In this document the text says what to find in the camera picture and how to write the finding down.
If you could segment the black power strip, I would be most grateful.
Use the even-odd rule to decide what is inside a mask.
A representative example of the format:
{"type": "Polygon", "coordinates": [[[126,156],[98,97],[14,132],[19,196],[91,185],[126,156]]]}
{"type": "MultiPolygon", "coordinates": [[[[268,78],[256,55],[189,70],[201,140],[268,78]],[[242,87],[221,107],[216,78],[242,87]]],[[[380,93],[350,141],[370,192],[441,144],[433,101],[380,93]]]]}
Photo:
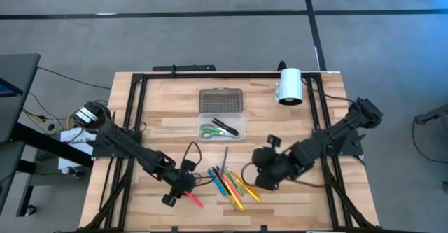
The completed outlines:
{"type": "Polygon", "coordinates": [[[216,71],[216,67],[214,65],[184,65],[177,66],[175,64],[171,66],[154,66],[152,68],[154,72],[162,72],[162,71],[216,71]]]}

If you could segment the grey pencil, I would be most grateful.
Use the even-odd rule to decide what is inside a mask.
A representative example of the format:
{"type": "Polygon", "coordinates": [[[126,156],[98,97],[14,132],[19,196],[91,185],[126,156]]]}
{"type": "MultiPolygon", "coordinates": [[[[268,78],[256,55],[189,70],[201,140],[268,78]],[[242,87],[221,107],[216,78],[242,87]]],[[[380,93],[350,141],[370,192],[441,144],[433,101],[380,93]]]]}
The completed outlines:
{"type": "Polygon", "coordinates": [[[222,179],[223,179],[223,176],[224,176],[224,173],[225,173],[225,164],[226,164],[226,162],[227,162],[227,158],[228,158],[228,150],[229,150],[229,147],[226,146],[226,147],[225,147],[224,157],[223,157],[223,163],[222,163],[222,166],[221,166],[221,168],[220,168],[220,170],[219,170],[219,176],[220,176],[222,179]]]}

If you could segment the pink pen with blue cap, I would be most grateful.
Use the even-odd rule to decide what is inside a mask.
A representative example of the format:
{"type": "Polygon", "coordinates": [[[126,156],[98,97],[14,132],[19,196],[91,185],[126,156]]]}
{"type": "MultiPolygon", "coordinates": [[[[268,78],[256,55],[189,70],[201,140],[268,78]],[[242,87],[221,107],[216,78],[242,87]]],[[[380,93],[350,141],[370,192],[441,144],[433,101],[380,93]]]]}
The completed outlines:
{"type": "Polygon", "coordinates": [[[231,179],[231,178],[228,176],[228,174],[227,174],[225,171],[223,171],[220,167],[216,167],[216,168],[217,168],[217,170],[219,171],[219,173],[223,175],[223,179],[224,179],[224,181],[230,185],[230,190],[233,191],[235,197],[236,197],[237,200],[240,202],[240,201],[242,200],[242,199],[241,199],[241,196],[240,196],[240,194],[238,193],[237,189],[235,188],[234,183],[232,182],[232,179],[231,179]]]}

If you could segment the green pen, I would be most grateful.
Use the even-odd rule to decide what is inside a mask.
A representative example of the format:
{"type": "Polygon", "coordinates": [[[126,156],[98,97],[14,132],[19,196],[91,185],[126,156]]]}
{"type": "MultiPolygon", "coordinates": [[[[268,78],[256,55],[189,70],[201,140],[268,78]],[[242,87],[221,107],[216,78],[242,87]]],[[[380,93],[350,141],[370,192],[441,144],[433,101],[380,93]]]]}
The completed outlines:
{"type": "Polygon", "coordinates": [[[232,177],[232,174],[231,174],[227,169],[224,170],[224,173],[225,173],[225,175],[227,176],[227,178],[230,180],[230,182],[233,184],[235,190],[236,190],[241,196],[243,196],[244,193],[243,193],[242,189],[238,186],[236,180],[232,177]]]}

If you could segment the pink highlighter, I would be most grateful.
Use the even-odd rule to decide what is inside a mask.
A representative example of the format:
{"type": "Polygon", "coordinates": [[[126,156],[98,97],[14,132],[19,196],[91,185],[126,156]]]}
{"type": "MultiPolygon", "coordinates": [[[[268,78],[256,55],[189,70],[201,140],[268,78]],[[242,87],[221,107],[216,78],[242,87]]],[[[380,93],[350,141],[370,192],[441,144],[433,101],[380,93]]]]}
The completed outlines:
{"type": "Polygon", "coordinates": [[[204,205],[202,202],[200,202],[193,194],[189,192],[184,192],[184,195],[187,196],[190,200],[192,200],[197,206],[199,206],[201,209],[204,208],[204,205]]]}

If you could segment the orange pencil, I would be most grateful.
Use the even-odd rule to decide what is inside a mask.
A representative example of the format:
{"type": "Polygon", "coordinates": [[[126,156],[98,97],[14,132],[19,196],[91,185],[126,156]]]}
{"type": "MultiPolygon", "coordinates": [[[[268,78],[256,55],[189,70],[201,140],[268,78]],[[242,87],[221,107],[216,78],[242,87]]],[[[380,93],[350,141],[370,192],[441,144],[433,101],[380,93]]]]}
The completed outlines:
{"type": "Polygon", "coordinates": [[[252,198],[254,198],[257,202],[261,202],[261,197],[260,195],[252,188],[249,186],[249,184],[246,184],[243,180],[242,177],[238,176],[234,171],[232,171],[231,169],[229,169],[228,167],[226,168],[226,170],[236,179],[236,181],[252,196],[252,198]]]}

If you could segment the slim yellow pen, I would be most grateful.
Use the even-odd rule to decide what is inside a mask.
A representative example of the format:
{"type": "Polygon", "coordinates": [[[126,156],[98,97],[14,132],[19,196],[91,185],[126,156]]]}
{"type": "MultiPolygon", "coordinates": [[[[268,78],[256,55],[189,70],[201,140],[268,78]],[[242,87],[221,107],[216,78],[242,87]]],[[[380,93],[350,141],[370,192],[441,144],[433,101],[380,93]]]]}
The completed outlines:
{"type": "Polygon", "coordinates": [[[260,195],[253,188],[245,184],[245,182],[243,182],[240,177],[234,176],[234,178],[245,189],[245,191],[247,191],[252,196],[252,198],[254,198],[258,203],[262,202],[260,195]]]}

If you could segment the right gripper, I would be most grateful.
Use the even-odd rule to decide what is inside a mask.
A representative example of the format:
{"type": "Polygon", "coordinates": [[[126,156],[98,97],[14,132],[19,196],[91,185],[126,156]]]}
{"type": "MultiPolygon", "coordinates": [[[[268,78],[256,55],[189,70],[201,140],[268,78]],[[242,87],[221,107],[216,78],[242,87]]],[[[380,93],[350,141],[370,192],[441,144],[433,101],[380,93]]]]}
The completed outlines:
{"type": "Polygon", "coordinates": [[[279,183],[295,171],[289,157],[284,153],[276,153],[274,148],[256,148],[251,161],[258,172],[255,185],[266,190],[278,190],[279,183]]]}

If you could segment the black desk leg beam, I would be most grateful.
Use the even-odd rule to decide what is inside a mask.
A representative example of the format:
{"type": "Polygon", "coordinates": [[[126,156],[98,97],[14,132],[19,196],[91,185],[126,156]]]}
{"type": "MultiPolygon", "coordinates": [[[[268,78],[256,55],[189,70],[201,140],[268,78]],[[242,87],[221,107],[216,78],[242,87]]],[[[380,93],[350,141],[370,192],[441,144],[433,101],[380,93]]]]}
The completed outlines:
{"type": "Polygon", "coordinates": [[[25,142],[29,146],[55,154],[84,167],[92,168],[94,163],[91,160],[91,155],[20,123],[14,126],[10,138],[13,141],[25,142]]]}

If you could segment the clear box with grey lid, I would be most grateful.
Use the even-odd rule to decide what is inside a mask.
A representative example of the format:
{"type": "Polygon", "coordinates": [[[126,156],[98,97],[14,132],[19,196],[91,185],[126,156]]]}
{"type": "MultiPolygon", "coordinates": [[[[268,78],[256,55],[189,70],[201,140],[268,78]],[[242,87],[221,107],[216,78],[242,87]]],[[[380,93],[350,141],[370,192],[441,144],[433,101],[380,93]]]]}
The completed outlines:
{"type": "Polygon", "coordinates": [[[213,88],[199,91],[198,137],[200,141],[242,141],[246,138],[244,97],[239,88],[213,88]],[[200,138],[200,127],[212,124],[234,137],[200,138]]]}

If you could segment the white printed paper sheet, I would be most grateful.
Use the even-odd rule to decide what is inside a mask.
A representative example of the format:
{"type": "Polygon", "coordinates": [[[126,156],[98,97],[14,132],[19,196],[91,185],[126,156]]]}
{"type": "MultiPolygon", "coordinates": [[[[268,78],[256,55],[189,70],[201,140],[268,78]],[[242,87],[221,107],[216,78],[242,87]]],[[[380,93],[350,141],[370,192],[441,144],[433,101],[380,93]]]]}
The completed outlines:
{"type": "MultiPolygon", "coordinates": [[[[80,150],[88,155],[92,154],[93,147],[88,144],[88,141],[94,141],[96,139],[96,134],[91,134],[81,128],[73,128],[62,132],[60,134],[60,141],[68,143],[69,146],[80,150]]],[[[81,165],[63,158],[59,158],[58,169],[63,170],[67,167],[80,167],[81,165]]]]}

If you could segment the green-handled scissors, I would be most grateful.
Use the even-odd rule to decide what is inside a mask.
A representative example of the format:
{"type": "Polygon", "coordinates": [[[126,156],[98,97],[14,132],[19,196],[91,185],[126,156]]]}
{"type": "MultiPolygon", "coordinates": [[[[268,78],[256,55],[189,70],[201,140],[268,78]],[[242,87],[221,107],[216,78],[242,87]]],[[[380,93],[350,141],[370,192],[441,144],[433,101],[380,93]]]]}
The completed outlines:
{"type": "Polygon", "coordinates": [[[223,128],[217,127],[212,124],[203,124],[200,127],[200,138],[201,139],[211,139],[216,136],[235,137],[233,134],[224,130],[223,128]]]}

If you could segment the thick yellow highlighter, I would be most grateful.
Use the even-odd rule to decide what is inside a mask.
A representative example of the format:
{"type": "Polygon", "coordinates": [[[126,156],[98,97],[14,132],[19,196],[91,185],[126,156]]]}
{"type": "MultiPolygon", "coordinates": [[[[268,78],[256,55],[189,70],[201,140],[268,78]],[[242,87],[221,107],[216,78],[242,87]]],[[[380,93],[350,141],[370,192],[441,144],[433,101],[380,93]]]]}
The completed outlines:
{"type": "Polygon", "coordinates": [[[240,211],[244,211],[244,207],[242,206],[240,200],[237,198],[237,193],[236,190],[233,186],[231,186],[227,181],[225,181],[226,186],[229,188],[230,190],[230,195],[231,197],[234,199],[235,204],[237,205],[237,208],[240,211]]]}

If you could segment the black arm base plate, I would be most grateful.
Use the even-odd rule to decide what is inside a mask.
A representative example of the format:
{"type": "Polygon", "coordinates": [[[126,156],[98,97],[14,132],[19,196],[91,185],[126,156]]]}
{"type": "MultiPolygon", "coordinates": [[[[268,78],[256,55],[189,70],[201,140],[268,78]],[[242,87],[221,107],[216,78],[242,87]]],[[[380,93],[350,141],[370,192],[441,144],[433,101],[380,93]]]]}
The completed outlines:
{"type": "Polygon", "coordinates": [[[359,134],[356,130],[351,130],[347,134],[330,136],[324,130],[317,130],[312,134],[313,138],[324,142],[326,155],[334,157],[336,155],[363,155],[361,141],[365,134],[359,134]]]}
{"type": "Polygon", "coordinates": [[[130,157],[128,150],[123,149],[122,145],[129,145],[130,140],[140,144],[142,139],[141,132],[127,131],[117,132],[115,134],[96,134],[95,140],[88,144],[93,147],[93,157],[130,157]]]}

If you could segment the black desk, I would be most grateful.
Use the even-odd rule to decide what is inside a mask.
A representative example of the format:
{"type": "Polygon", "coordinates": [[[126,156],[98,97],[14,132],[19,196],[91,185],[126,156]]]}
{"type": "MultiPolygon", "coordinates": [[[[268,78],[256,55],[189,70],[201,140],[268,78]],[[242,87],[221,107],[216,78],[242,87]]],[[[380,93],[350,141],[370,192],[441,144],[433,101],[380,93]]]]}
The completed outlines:
{"type": "Polygon", "coordinates": [[[6,81],[22,94],[0,95],[0,143],[9,141],[27,99],[41,56],[37,53],[0,55],[0,83],[6,81]]]}

